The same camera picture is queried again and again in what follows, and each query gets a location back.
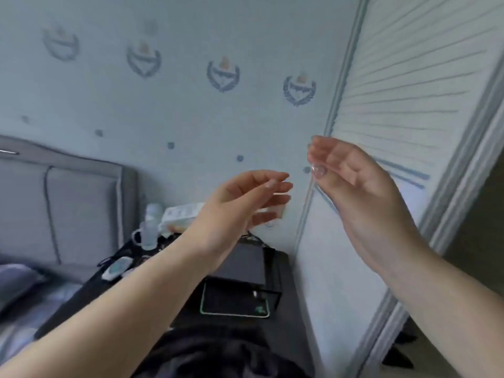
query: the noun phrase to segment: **black table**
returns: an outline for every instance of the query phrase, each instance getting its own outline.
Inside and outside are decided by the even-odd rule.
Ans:
[[[144,252],[141,248],[135,247],[131,242],[128,242],[116,253],[116,255],[122,255],[122,251],[126,248],[133,248],[136,252],[149,255],[157,252]],[[305,325],[301,318],[299,300],[294,286],[289,256],[277,250],[271,249],[271,252],[273,252],[273,260],[276,264],[275,268],[278,270],[281,280],[282,297],[278,308],[275,311],[272,308],[272,313],[269,318],[206,316],[200,314],[199,303],[203,290],[203,284],[200,284],[173,321],[172,327],[192,326],[196,324],[257,326],[261,328],[266,335],[273,352],[296,362],[308,375],[314,376],[312,356],[308,347]],[[39,339],[46,335],[108,290],[112,285],[101,279],[101,275],[107,267],[107,265],[101,267],[70,300],[61,305],[56,313],[37,331],[35,339]]]

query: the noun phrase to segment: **pillow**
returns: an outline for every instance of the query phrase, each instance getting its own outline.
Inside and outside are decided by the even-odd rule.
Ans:
[[[0,265],[0,312],[46,278],[22,264]]]

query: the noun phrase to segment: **forearm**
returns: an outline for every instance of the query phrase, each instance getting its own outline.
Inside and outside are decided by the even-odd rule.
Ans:
[[[5,364],[0,377],[130,376],[208,273],[200,254],[180,237]]]
[[[428,248],[383,276],[450,364],[466,378],[504,371],[504,301]]]

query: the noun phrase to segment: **person's left hand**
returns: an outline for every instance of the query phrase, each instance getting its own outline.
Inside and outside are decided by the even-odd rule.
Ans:
[[[248,229],[277,218],[258,209],[286,204],[292,189],[286,172],[247,171],[225,182],[205,202],[200,214],[182,235],[198,251],[210,256],[210,270],[217,269]]]

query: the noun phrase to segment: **gray upholstered headboard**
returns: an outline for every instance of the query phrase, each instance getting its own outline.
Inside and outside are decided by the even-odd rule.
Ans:
[[[85,281],[138,226],[135,170],[0,136],[0,260]]]

